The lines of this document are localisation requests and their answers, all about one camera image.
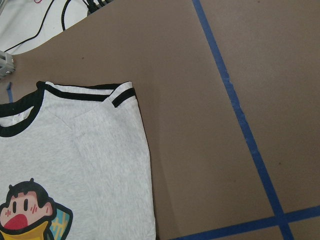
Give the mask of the aluminium frame post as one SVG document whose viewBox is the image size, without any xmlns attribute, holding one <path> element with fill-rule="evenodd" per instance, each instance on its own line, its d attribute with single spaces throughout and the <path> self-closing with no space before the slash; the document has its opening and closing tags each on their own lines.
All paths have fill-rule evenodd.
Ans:
<svg viewBox="0 0 320 240">
<path fill-rule="evenodd" d="M 0 78 L 3 79 L 16 70 L 15 61 L 11 54 L 0 52 Z"/>
</svg>

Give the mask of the grey cartoon print t-shirt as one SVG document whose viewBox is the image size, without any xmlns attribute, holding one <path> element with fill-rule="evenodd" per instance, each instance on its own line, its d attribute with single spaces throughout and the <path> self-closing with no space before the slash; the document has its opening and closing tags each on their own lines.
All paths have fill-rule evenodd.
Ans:
<svg viewBox="0 0 320 240">
<path fill-rule="evenodd" d="M 3 240 L 154 240 L 150 153 L 131 82 L 38 82 L 0 106 Z"/>
</svg>

